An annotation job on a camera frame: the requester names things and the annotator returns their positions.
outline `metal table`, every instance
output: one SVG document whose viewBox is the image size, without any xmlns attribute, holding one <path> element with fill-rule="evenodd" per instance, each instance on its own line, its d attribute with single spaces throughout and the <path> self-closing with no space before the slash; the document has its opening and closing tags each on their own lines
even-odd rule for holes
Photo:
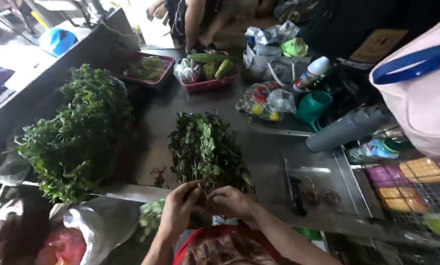
<svg viewBox="0 0 440 265">
<path fill-rule="evenodd" d="M 182 56 L 179 51 L 146 52 L 171 56 L 176 61 Z M 142 111 L 137 127 L 140 144 L 130 147 L 131 152 L 137 154 L 131 161 L 134 168 L 116 169 L 117 178 L 129 184 L 106 187 L 101 195 L 144 202 L 164 198 L 170 190 L 147 186 L 154 182 L 152 169 L 167 166 L 164 187 L 175 188 L 176 177 L 169 170 L 172 154 L 167 149 L 170 143 L 167 136 L 175 130 L 176 113 L 203 113 L 215 109 L 237 132 L 237 142 L 255 183 L 258 201 L 270 212 L 295 226 L 400 240 L 400 237 L 388 235 L 388 229 L 369 221 L 369 218 L 383 218 L 382 209 L 365 176 L 353 172 L 340 148 L 311 152 L 305 145 L 306 137 L 312 134 L 311 128 L 291 116 L 277 123 L 255 121 L 252 126 L 247 123 L 246 115 L 238 112 L 234 105 L 249 84 L 238 78 L 229 89 L 189 95 L 173 79 L 165 93 L 151 97 Z M 305 176 L 312 178 L 320 196 L 323 191 L 332 190 L 339 194 L 341 203 L 337 207 L 324 203 L 317 207 L 306 205 L 309 212 L 306 217 L 295 215 L 289 204 L 290 195 L 284 181 L 286 174 L 302 179 L 304 187 L 310 185 Z"/>
</svg>

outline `green watering can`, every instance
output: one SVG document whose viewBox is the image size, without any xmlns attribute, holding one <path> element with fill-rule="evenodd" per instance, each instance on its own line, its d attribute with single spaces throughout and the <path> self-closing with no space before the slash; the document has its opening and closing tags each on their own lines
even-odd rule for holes
<svg viewBox="0 0 440 265">
<path fill-rule="evenodd" d="M 297 112 L 293 117 L 300 122 L 310 124 L 315 132 L 321 127 L 318 124 L 318 118 L 333 102 L 333 98 L 329 93 L 324 91 L 312 91 L 308 93 L 297 107 Z"/>
</svg>

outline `pink tote bag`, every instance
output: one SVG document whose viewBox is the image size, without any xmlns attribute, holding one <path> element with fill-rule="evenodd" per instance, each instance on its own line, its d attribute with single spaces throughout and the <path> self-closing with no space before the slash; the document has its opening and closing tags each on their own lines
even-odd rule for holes
<svg viewBox="0 0 440 265">
<path fill-rule="evenodd" d="M 440 163 L 440 23 L 377 64 L 370 82 L 413 145 Z"/>
</svg>

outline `yellow pole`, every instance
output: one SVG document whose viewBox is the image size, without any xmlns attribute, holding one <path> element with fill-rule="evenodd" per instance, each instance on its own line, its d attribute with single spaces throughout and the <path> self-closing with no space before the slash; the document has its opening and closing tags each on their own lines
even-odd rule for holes
<svg viewBox="0 0 440 265">
<path fill-rule="evenodd" d="M 40 16 L 35 12 L 31 11 L 30 14 L 42 25 L 45 29 L 49 29 L 49 27 L 46 25 L 45 21 L 43 21 Z"/>
</svg>

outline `metal grate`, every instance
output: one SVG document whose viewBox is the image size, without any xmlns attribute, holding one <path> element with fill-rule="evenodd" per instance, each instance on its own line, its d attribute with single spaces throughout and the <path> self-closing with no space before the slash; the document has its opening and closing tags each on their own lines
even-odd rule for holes
<svg viewBox="0 0 440 265">
<path fill-rule="evenodd" d="M 403 135 L 403 130 L 392 124 L 373 137 Z M 440 164 L 413 148 L 398 159 L 361 166 L 390 220 L 424 237 L 440 240 Z"/>
</svg>

